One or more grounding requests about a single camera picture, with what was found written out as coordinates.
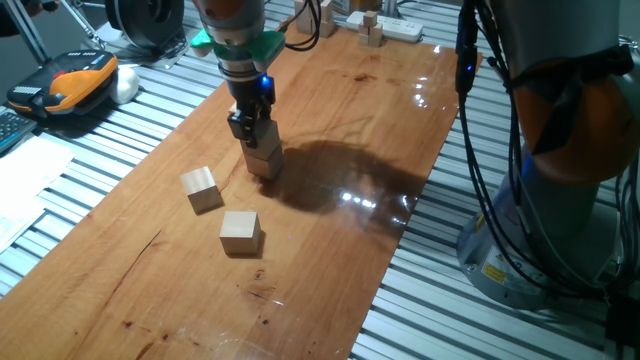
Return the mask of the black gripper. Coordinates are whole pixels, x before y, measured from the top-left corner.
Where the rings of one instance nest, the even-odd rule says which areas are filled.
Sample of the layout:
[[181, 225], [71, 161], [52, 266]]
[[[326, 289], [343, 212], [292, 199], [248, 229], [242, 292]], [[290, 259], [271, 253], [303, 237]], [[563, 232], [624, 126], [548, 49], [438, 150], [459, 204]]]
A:
[[227, 81], [235, 105], [227, 118], [233, 136], [249, 148], [258, 146], [256, 123], [258, 119], [271, 120], [272, 105], [275, 103], [275, 80], [267, 74], [259, 74], [251, 80]]

